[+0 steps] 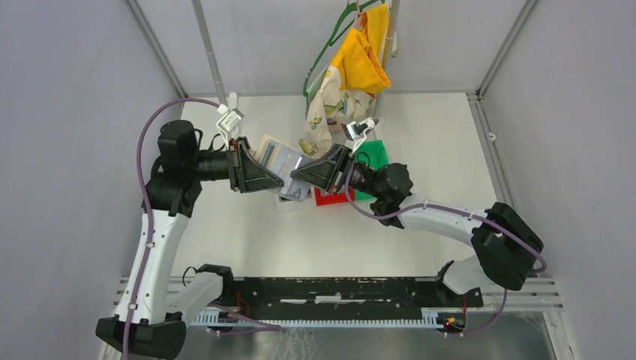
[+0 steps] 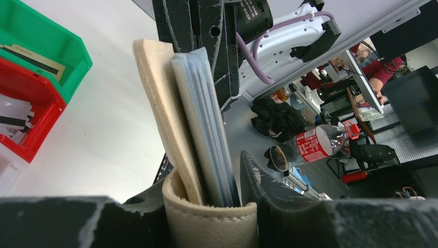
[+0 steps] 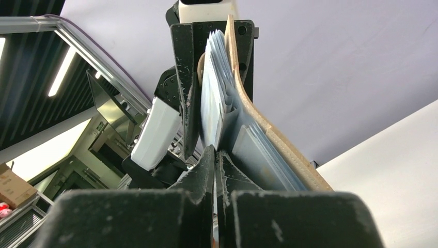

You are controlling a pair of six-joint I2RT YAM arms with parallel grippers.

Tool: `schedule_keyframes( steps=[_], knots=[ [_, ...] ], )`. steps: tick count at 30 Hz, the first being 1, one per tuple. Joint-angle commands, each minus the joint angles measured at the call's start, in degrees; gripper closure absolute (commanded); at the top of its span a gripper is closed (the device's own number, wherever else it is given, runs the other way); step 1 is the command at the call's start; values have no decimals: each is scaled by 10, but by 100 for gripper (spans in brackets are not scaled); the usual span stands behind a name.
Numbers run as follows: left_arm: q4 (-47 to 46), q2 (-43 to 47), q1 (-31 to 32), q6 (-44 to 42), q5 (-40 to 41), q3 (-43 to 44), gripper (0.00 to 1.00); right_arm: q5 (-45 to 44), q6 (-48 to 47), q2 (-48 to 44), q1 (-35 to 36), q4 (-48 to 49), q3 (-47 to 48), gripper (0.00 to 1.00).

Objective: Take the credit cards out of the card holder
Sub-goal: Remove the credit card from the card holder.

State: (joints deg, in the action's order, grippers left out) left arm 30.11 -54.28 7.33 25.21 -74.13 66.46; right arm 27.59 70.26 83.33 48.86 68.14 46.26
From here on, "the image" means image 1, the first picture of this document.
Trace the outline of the beige card holder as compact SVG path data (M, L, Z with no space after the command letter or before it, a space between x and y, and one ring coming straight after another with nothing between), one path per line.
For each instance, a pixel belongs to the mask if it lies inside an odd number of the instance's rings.
M266 134L255 153L256 159L267 170L283 180L283 185L272 192L289 201L301 202L311 197L311 186L291 177L291 172L309 164L313 158L279 139Z

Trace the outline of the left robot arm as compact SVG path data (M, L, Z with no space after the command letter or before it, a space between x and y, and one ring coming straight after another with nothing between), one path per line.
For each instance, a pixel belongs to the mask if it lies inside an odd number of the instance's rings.
M142 229L130 280L115 313L97 322L95 334L116 350L136 356L175 359L188 326L212 302L228 305L236 295L232 269L201 265L177 295L168 296L176 251L192 218L204 181L229 182L239 193L281 188L283 180L257 163L246 137L224 150L202 150L202 131L186 120L160 129L156 159L142 181Z

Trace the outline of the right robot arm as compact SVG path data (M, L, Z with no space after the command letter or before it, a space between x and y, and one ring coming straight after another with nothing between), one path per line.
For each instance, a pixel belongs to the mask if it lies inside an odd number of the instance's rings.
M443 306L483 286L518 291L530 275L548 267L542 240L510 205L466 208L430 202L412 192L403 163L374 169L357 161L351 149L335 145L321 158L294 169L291 177L323 191L354 190L372 196L369 210L354 208L386 227L424 230L470 246L472 256L447 263L436 276L433 297Z

